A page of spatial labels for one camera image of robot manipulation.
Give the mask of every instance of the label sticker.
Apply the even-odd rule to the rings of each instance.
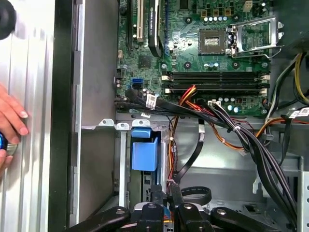
[[[147,94],[146,107],[154,109],[156,104],[156,96],[150,93]]]
[[[289,116],[289,118],[296,118],[296,117],[298,116],[298,113],[299,113],[299,112],[300,112],[299,110],[294,111],[294,112]]]
[[[150,118],[151,117],[150,114],[148,114],[148,113],[142,113],[140,116],[146,117],[146,118]]]
[[[302,109],[302,110],[298,113],[298,115],[297,115],[297,117],[307,117],[307,116],[309,116],[309,108],[308,108],[308,107]]]

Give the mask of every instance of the fingernail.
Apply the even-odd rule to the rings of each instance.
[[[6,157],[6,151],[0,150],[0,157]]]
[[[19,133],[21,135],[26,135],[26,134],[28,134],[28,129],[26,127],[23,127],[22,129],[19,130]]]
[[[12,144],[19,144],[19,138],[16,136],[11,141]]]
[[[28,114],[25,111],[20,112],[22,118],[27,118]]]

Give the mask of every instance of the cable tie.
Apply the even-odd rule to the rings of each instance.
[[[234,128],[233,128],[233,131],[235,132],[236,130],[240,130],[240,126],[235,126]]]

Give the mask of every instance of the blue plastic tab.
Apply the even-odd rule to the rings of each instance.
[[[133,138],[142,138],[149,139],[150,138],[151,129],[150,128],[135,128],[131,132],[131,136]]]
[[[132,169],[153,172],[157,168],[158,138],[153,143],[133,143]]]

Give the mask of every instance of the cpu socket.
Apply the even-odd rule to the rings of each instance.
[[[201,55],[225,54],[225,30],[199,31],[198,52]]]

